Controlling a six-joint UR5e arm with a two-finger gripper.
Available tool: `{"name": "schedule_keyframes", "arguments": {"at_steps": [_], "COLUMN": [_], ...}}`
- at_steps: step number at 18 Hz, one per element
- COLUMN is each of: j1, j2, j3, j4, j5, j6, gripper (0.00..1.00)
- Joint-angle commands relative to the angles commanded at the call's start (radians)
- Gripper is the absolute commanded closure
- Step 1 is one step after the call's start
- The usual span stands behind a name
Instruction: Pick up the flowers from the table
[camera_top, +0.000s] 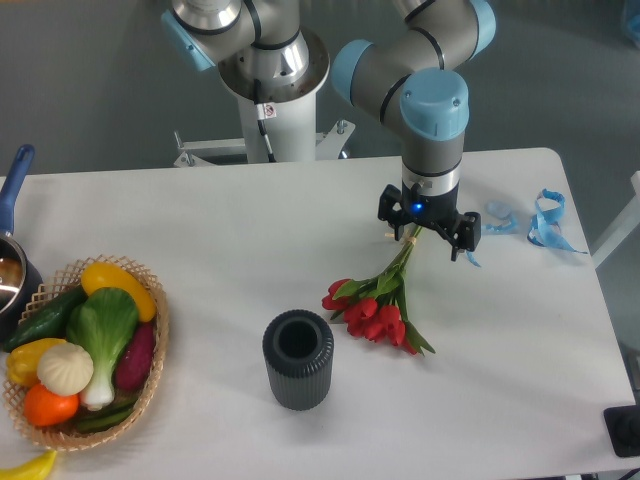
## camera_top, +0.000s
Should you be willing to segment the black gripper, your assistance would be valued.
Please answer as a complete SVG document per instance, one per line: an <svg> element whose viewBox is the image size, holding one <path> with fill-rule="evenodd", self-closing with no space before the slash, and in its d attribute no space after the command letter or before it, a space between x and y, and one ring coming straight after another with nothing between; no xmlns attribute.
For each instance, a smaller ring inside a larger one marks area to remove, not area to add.
<svg viewBox="0 0 640 480"><path fill-rule="evenodd" d="M453 262L461 252L474 253L481 239L481 215L458 212L459 184L446 193L431 196L420 189L419 184L411 188L402 184L400 189L388 184L380 195L377 216L393 230L394 239L399 241L404 227L414 224L450 237Z"/></svg>

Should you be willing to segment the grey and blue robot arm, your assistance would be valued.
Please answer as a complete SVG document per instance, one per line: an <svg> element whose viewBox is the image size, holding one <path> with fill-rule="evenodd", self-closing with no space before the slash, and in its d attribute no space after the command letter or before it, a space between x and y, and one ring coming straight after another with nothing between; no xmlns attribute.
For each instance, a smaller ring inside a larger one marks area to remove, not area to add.
<svg viewBox="0 0 640 480"><path fill-rule="evenodd" d="M395 231L437 232L454 252L481 238L476 212L457 196L469 90L458 67L496 31L485 1L399 1L405 32L392 44L354 40L330 55L305 28L296 1L174 1L161 21L197 70L217 69L236 97L251 163L310 161L316 95L325 84L402 143L402 183L387 186L378 216Z"/></svg>

